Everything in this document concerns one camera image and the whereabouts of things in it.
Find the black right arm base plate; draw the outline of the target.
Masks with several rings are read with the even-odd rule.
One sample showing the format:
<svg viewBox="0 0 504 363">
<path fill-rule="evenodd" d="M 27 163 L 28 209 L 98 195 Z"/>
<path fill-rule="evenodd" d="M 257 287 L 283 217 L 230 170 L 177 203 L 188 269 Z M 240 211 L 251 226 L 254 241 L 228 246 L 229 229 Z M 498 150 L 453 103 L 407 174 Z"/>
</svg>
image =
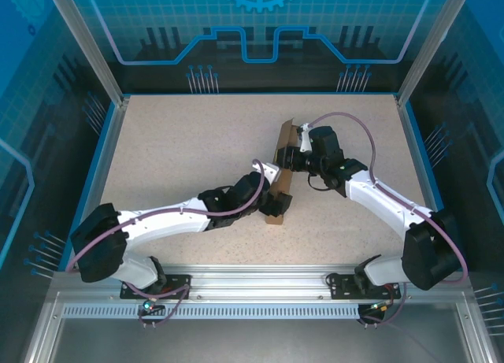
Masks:
<svg viewBox="0 0 504 363">
<path fill-rule="evenodd" d="M 402 297 L 398 287 L 377 286 L 358 274 L 330 273 L 325 283 L 333 300 L 396 300 Z"/>
</svg>

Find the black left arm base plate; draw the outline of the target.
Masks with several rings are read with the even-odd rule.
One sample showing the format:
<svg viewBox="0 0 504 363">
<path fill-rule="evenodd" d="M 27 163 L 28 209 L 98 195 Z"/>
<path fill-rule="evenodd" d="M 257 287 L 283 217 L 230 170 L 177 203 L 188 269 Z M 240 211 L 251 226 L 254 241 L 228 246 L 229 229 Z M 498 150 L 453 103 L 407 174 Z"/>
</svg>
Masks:
<svg viewBox="0 0 504 363">
<path fill-rule="evenodd" d="M 122 284 L 120 289 L 120 299 L 133 300 L 133 299 L 154 299 L 154 300 L 178 300 L 178 299 L 188 299 L 191 288 L 191 276 L 190 275 L 167 275 L 166 283 L 160 289 L 155 289 L 150 286 L 146 289 L 141 290 L 141 292 L 146 293 L 143 296 L 125 283 Z"/>
</svg>

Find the aluminium side rail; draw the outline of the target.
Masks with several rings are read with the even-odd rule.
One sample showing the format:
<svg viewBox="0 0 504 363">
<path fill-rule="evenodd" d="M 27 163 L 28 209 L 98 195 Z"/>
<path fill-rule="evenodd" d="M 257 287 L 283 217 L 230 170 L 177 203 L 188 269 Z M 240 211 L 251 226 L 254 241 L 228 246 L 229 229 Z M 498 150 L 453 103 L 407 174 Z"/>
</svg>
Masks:
<svg viewBox="0 0 504 363">
<path fill-rule="evenodd" d="M 122 106 L 110 105 L 102 126 L 101 134 L 94 151 L 91 165 L 87 173 L 75 216 L 73 217 L 69 235 L 71 235 L 93 209 L 100 204 L 106 185 L 109 169 L 119 139 L 124 115 L 128 108 L 127 102 Z"/>
<path fill-rule="evenodd" d="M 409 102 L 402 106 L 397 104 L 397 107 L 415 172 L 420 184 L 424 204 L 435 211 L 443 209 L 443 200 L 435 180 L 433 169 L 428 160 L 427 150 L 424 147 L 424 141 L 421 137 L 413 109 Z"/>
</svg>

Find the aluminium frame post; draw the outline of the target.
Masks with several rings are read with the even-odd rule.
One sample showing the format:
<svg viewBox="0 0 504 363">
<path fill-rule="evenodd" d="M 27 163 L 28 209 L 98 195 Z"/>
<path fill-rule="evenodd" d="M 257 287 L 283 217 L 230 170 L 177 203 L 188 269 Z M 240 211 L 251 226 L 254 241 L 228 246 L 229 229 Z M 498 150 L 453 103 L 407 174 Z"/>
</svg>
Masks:
<svg viewBox="0 0 504 363">
<path fill-rule="evenodd" d="M 119 109 L 126 110 L 127 102 L 124 100 L 123 92 L 74 0 L 52 1 L 56 5 L 58 12 L 64 19 L 110 100 Z"/>
<path fill-rule="evenodd" d="M 432 25 L 417 57 L 413 61 L 397 94 L 399 107 L 405 107 L 413 91 L 419 84 L 429 64 L 446 38 L 448 31 L 459 14 L 465 0 L 446 0 Z"/>
</svg>

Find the metal front shelf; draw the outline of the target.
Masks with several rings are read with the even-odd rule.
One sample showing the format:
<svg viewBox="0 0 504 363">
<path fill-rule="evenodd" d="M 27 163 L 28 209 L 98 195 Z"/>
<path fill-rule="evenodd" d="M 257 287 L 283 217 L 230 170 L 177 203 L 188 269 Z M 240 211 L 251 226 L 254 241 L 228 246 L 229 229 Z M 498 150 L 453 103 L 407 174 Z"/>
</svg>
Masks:
<svg viewBox="0 0 504 363">
<path fill-rule="evenodd" d="M 11 363 L 504 363 L 467 298 L 355 320 L 63 319 L 49 302 Z"/>
</svg>

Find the brown cardboard box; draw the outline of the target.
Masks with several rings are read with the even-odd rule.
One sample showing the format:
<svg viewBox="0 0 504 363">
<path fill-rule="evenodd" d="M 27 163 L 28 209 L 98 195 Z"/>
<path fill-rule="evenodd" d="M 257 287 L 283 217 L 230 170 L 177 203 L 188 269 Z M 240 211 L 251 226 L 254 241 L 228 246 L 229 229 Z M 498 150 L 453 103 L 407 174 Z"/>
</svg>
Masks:
<svg viewBox="0 0 504 363">
<path fill-rule="evenodd" d="M 280 149 L 286 146 L 296 146 L 297 137 L 297 126 L 293 124 L 293 120 L 285 121 L 279 133 L 279 138 L 276 144 L 276 152 L 274 156 L 274 162 L 277 156 L 280 155 Z M 289 170 L 282 169 L 279 179 L 271 186 L 269 193 L 273 196 L 273 199 L 279 193 L 290 194 L 291 181 L 293 173 Z M 268 225 L 282 225 L 284 223 L 284 215 L 280 217 L 266 217 L 265 223 Z"/>
</svg>

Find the aluminium front rail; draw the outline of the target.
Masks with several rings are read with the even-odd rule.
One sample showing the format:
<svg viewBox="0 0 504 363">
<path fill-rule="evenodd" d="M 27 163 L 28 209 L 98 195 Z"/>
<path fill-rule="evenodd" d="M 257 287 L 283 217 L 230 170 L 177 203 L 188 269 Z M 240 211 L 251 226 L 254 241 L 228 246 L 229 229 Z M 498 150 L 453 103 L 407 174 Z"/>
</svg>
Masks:
<svg viewBox="0 0 504 363">
<path fill-rule="evenodd" d="M 192 303 L 329 303 L 329 273 L 352 274 L 353 265 L 165 265 L 168 274 L 191 276 Z M 60 302 L 118 302 L 114 279 L 84 283 L 78 274 L 57 272 L 47 298 Z"/>
</svg>

